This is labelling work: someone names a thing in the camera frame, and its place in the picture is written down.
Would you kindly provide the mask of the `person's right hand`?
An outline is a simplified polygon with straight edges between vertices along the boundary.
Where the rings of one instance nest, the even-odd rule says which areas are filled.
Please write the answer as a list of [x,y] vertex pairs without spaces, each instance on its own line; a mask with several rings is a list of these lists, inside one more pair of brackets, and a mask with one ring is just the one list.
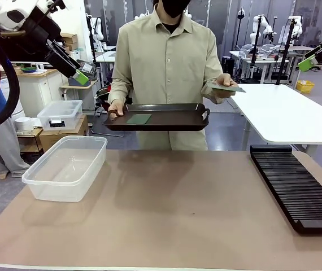
[[115,99],[111,102],[109,108],[108,108],[108,114],[111,118],[116,118],[119,116],[123,116],[123,107],[124,107],[124,102],[119,99]]

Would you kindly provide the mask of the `person's left hand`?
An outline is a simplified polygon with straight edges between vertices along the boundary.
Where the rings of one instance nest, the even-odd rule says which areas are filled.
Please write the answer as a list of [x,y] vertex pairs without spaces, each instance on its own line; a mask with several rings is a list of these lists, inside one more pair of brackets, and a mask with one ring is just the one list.
[[238,84],[234,82],[228,73],[222,73],[215,81],[214,83],[218,85],[223,86],[232,86],[232,87],[238,87]]

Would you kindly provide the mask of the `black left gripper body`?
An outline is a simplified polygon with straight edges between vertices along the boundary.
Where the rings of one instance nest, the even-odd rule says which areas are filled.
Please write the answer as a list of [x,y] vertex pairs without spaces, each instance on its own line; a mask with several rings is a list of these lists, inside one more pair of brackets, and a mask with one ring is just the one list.
[[76,77],[80,65],[57,42],[47,40],[45,61],[66,77]]

